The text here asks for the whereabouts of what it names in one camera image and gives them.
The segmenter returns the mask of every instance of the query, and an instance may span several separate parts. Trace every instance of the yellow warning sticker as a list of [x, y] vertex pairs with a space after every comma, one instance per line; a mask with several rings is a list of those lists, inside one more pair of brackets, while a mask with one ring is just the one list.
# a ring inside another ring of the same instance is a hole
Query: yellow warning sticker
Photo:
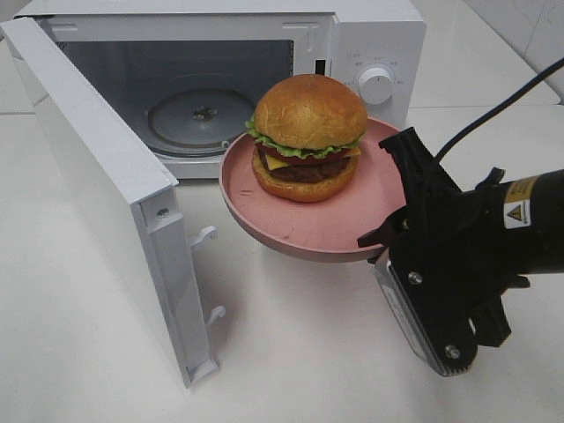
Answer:
[[520, 179], [509, 185], [503, 203], [503, 223], [506, 229], [526, 227], [531, 222], [531, 193], [538, 176]]

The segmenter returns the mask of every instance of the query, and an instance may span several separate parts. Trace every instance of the pink plate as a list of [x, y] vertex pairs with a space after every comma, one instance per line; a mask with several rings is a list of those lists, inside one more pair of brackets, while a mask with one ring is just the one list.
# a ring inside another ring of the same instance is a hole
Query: pink plate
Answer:
[[252, 237], [289, 256], [314, 262], [354, 262], [381, 245], [360, 249], [356, 240], [405, 205], [399, 172], [378, 143], [397, 133], [369, 119], [351, 183], [328, 200], [303, 204], [275, 197], [256, 182], [251, 168], [253, 138], [242, 135], [226, 151], [219, 185], [229, 211]]

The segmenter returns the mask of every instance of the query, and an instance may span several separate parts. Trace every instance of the microwave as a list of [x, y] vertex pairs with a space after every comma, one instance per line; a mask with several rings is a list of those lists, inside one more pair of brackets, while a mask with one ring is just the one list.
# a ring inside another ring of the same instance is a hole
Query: microwave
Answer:
[[278, 81], [317, 73], [404, 125], [426, 25], [408, 0], [34, 0], [0, 24], [73, 201], [186, 386], [217, 368], [179, 179], [223, 152]]

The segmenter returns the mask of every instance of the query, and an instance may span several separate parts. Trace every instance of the cheese slice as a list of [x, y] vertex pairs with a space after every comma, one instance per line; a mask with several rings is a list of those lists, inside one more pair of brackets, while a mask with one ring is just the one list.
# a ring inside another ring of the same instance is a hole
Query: cheese slice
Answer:
[[[272, 157], [269, 154], [264, 155], [266, 157], [266, 164], [268, 165], [269, 170], [280, 169], [281, 167], [288, 167], [291, 164], [286, 163], [285, 161], [279, 160], [276, 157]], [[354, 147], [349, 149], [346, 154], [343, 156], [345, 157], [352, 157], [352, 156], [360, 156], [360, 148]]]

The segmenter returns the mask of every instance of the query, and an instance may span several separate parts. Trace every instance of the top bun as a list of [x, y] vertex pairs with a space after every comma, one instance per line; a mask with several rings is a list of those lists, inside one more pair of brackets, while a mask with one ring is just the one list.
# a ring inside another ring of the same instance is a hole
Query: top bun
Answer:
[[367, 128], [367, 111], [336, 79], [297, 75], [275, 84], [258, 102], [255, 126], [280, 145], [321, 150], [360, 137]]

